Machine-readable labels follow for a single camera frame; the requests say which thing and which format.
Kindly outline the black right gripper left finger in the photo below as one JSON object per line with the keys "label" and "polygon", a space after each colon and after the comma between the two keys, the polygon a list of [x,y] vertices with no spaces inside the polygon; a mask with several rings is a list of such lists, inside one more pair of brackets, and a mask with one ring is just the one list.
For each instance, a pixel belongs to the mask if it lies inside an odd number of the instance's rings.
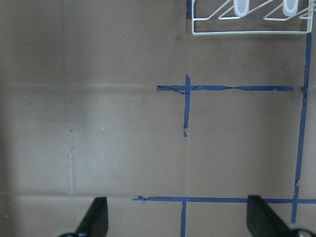
{"label": "black right gripper left finger", "polygon": [[109,228],[106,197],[96,197],[75,231],[76,237],[105,237]]}

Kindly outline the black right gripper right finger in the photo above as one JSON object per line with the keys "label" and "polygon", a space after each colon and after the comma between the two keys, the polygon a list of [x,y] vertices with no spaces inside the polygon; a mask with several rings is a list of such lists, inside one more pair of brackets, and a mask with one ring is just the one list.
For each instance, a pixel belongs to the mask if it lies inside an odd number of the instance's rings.
{"label": "black right gripper right finger", "polygon": [[247,228],[253,237],[314,237],[306,228],[287,225],[258,195],[247,198]]}

